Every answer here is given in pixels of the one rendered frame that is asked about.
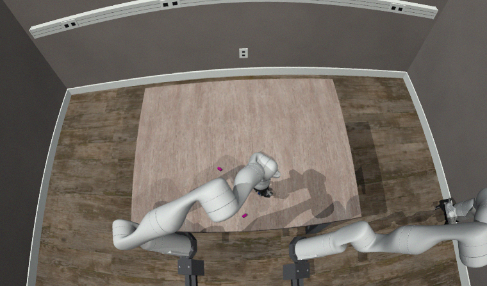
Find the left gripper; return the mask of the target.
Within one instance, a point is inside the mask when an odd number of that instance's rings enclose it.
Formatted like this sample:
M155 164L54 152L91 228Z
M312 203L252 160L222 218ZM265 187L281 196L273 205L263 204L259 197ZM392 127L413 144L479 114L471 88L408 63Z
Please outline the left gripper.
M271 195L273 195L273 192L271 192L271 191L269 192L268 187L266 189L263 189L263 190L258 190L256 188L254 188L254 190L255 190L255 192L258 191L260 193L260 196L264 196L265 198L269 198Z

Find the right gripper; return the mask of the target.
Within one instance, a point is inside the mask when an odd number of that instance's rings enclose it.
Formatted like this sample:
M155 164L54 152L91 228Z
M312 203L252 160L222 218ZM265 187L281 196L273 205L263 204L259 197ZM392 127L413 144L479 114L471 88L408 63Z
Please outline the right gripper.
M445 211L445 204L444 204L444 202L445 203L450 203L451 202L451 198L449 198L449 199L443 199L443 200L440 200L439 202L440 202L440 205L436 206L435 210L441 208L444 211L444 216L445 216L445 220L446 220L445 221L445 224L448 224L448 220L447 220L447 215L446 215L446 211Z

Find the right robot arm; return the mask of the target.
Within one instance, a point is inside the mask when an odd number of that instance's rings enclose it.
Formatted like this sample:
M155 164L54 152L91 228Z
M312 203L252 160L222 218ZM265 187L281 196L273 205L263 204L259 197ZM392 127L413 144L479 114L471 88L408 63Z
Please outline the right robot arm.
M378 234L366 221L336 231L301 239L295 245L298 260L342 253L351 243L362 253L387 252L419 255L444 240L457 240L459 257L467 267L487 265L487 187L476 198L452 206L445 204L449 224L405 225L389 234ZM456 223L474 217L473 222Z

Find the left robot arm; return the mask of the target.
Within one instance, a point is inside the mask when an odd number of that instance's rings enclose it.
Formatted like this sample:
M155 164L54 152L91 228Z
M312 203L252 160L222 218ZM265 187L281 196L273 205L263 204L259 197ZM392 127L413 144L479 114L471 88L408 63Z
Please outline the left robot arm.
M141 223L125 219L113 222L113 243L119 250L141 247L167 255L189 256L191 242L175 234L187 213L199 201L215 223L225 221L241 209L251 190L266 189L271 178L279 178L277 163L263 153L254 153L236 175L233 191L224 178L216 178L184 196L149 211Z

